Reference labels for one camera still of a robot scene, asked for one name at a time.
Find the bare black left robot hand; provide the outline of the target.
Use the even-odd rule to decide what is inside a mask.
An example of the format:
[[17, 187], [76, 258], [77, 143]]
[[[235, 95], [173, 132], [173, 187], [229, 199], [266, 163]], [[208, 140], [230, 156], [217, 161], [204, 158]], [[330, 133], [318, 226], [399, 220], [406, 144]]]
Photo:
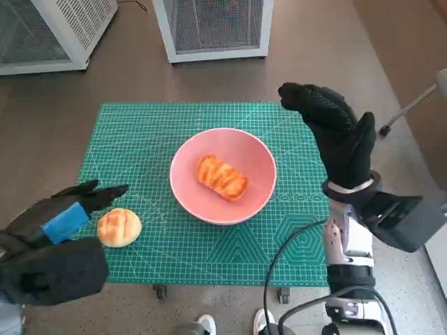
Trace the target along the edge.
[[106, 209], [129, 189], [127, 184], [100, 188], [92, 179], [65, 188], [24, 210], [6, 232], [33, 247], [57, 245], [89, 222], [91, 214]]

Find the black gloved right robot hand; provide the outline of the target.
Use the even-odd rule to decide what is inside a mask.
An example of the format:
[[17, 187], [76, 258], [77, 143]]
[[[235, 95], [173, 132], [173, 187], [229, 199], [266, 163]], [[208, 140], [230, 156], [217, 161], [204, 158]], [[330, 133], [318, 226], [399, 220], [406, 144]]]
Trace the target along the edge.
[[283, 108], [299, 112], [314, 134], [328, 180], [353, 189], [369, 179], [376, 141], [375, 117], [358, 119], [341, 94], [313, 84], [285, 82], [278, 88]]

